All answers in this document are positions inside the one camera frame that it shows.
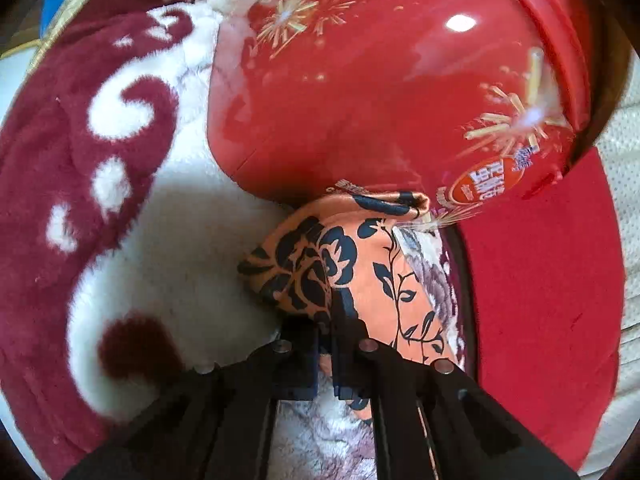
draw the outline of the screw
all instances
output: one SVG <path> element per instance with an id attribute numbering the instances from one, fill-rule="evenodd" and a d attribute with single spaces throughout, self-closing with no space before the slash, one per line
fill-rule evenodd
<path id="1" fill-rule="evenodd" d="M 196 365 L 193 367 L 196 373 L 200 375 L 207 375 L 211 373 L 213 370 L 215 370 L 216 368 L 218 368 L 218 363 L 216 362 L 214 362 L 212 365 L 205 364 L 205 365 Z"/>
<path id="2" fill-rule="evenodd" d="M 291 341 L 287 341 L 286 339 L 276 339 L 273 342 L 273 351 L 276 354 L 288 354 L 291 352 L 292 344 Z"/>
<path id="3" fill-rule="evenodd" d="M 358 343 L 358 348 L 363 352 L 375 352 L 378 349 L 378 343 L 373 341 L 373 339 L 361 339 Z"/>
<path id="4" fill-rule="evenodd" d="M 443 375 L 449 375 L 455 370 L 455 366 L 448 359 L 436 359 L 433 363 L 431 363 L 437 372 L 440 372 Z"/>

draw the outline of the orange label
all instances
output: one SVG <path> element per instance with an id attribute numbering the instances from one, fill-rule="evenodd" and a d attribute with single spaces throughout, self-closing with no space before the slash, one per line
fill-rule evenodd
<path id="1" fill-rule="evenodd" d="M 515 186 L 524 174 L 512 156 L 488 158 L 463 173 L 449 190 L 458 204 L 483 202 Z"/>

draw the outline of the red container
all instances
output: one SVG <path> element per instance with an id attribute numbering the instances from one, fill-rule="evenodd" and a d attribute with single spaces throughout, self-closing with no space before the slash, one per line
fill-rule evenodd
<path id="1" fill-rule="evenodd" d="M 586 23 L 580 0 L 257 0 L 220 30 L 209 145 L 262 198 L 414 190 L 465 218 L 561 176 Z"/>

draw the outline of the black leaf pattern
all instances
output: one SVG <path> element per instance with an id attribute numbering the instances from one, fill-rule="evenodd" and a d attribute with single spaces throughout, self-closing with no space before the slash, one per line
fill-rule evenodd
<path id="1" fill-rule="evenodd" d="M 294 263 L 290 257 L 294 253 L 296 244 L 301 238 L 302 234 L 297 231 L 291 231 L 280 239 L 276 246 L 275 257 L 276 262 L 281 268 L 293 272 Z"/>
<path id="2" fill-rule="evenodd" d="M 324 280 L 324 270 L 319 260 L 316 260 L 311 267 L 302 273 L 300 278 L 300 289 L 304 297 L 317 306 L 326 306 L 326 295 L 324 288 L 320 284 L 320 279 Z"/>
<path id="3" fill-rule="evenodd" d="M 260 289 L 260 296 L 263 300 L 271 305 L 277 305 L 278 300 L 275 297 L 276 292 L 282 292 L 287 283 L 289 283 L 291 275 L 281 272 L 273 276 L 268 282 L 266 282 Z"/>
<path id="4" fill-rule="evenodd" d="M 353 266 L 356 263 L 356 259 L 358 258 L 358 248 L 356 247 L 356 243 L 350 236 L 347 236 L 344 233 L 344 229 L 340 226 L 332 227 L 329 229 L 320 240 L 320 245 L 330 246 L 335 241 L 337 241 L 337 251 L 338 251 L 338 262 L 347 262 L 347 264 L 342 268 L 342 273 L 340 277 L 335 280 L 335 285 L 346 285 L 353 279 Z M 323 257 L 329 256 L 329 251 L 325 251 L 323 249 Z"/>
<path id="5" fill-rule="evenodd" d="M 404 336 L 405 338 L 411 337 L 417 328 L 418 328 L 417 325 L 410 326 L 408 329 L 406 329 L 406 331 L 402 334 L 402 336 Z"/>
<path id="6" fill-rule="evenodd" d="M 308 216 L 302 222 L 300 222 L 300 224 L 296 228 L 296 231 L 300 232 L 300 234 L 306 234 L 308 232 L 312 232 L 313 229 L 318 225 L 322 229 L 322 224 L 320 223 L 318 218 L 316 218 L 315 216 Z"/>
<path id="7" fill-rule="evenodd" d="M 267 253 L 267 251 L 265 251 L 263 247 L 256 247 L 253 251 L 251 251 L 251 254 L 252 256 L 260 258 L 261 260 L 269 259 L 269 253 Z"/>
<path id="8" fill-rule="evenodd" d="M 351 195 L 356 203 L 363 209 L 384 213 L 391 216 L 403 216 L 409 212 L 409 206 L 400 203 L 385 202 L 379 198 L 364 195 Z"/>
<path id="9" fill-rule="evenodd" d="M 438 333 L 431 341 L 436 341 L 436 343 L 431 344 L 431 348 L 433 348 L 438 354 L 442 354 L 444 352 L 444 339 L 442 338 L 442 329 L 438 330 Z"/>
<path id="10" fill-rule="evenodd" d="M 372 237 L 378 230 L 378 222 L 382 221 L 380 218 L 367 218 L 358 227 L 358 238 L 364 240 Z"/>
<path id="11" fill-rule="evenodd" d="M 391 271 L 387 269 L 385 265 L 373 262 L 373 273 L 376 275 L 376 278 L 379 279 L 382 283 L 383 292 L 388 295 L 388 297 L 393 299 L 394 295 L 390 286 L 390 283 L 393 283 Z"/>
<path id="12" fill-rule="evenodd" d="M 332 259 L 329 251 L 324 248 L 322 249 L 322 260 L 324 261 L 324 266 L 326 267 L 326 275 L 335 276 L 338 273 L 338 266 Z"/>
<path id="13" fill-rule="evenodd" d="M 238 264 L 238 272 L 240 274 L 244 274 L 245 276 L 253 276 L 254 274 L 261 274 L 271 269 L 273 269 L 272 265 L 258 267 L 258 266 L 255 266 L 254 264 L 249 263 L 246 260 Z"/>
<path id="14" fill-rule="evenodd" d="M 400 301 L 404 303 L 411 303 L 414 300 L 414 298 L 415 298 L 415 290 L 405 289 L 400 291 Z"/>
<path id="15" fill-rule="evenodd" d="M 293 308 L 295 308 L 296 310 L 305 310 L 306 309 L 306 303 L 304 301 L 302 301 L 302 299 L 300 298 L 300 296 L 296 292 L 296 282 L 291 283 L 291 285 L 289 287 L 288 295 L 289 295 L 289 299 L 291 300 L 291 304 L 292 304 Z"/>
<path id="16" fill-rule="evenodd" d="M 324 229 L 324 226 L 320 222 L 318 222 L 317 224 L 313 225 L 308 232 L 306 232 L 306 238 L 308 238 L 309 241 L 317 244 L 318 238 L 322 234 L 322 229 Z"/>
<path id="17" fill-rule="evenodd" d="M 431 323 L 433 323 L 433 318 L 435 317 L 435 312 L 431 310 L 427 312 L 426 316 L 422 320 L 422 332 L 420 333 L 420 338 L 424 338 L 427 335 L 427 332 L 431 328 Z"/>

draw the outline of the orange floral fabric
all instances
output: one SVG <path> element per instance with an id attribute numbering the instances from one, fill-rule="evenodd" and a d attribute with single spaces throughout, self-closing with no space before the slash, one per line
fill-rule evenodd
<path id="1" fill-rule="evenodd" d="M 307 314 L 324 331 L 335 292 L 347 315 L 366 323 L 370 337 L 406 359 L 455 362 L 392 231 L 396 222 L 415 220 L 428 208 L 429 199 L 419 193 L 331 194 L 293 213 L 238 271 L 267 303 Z"/>

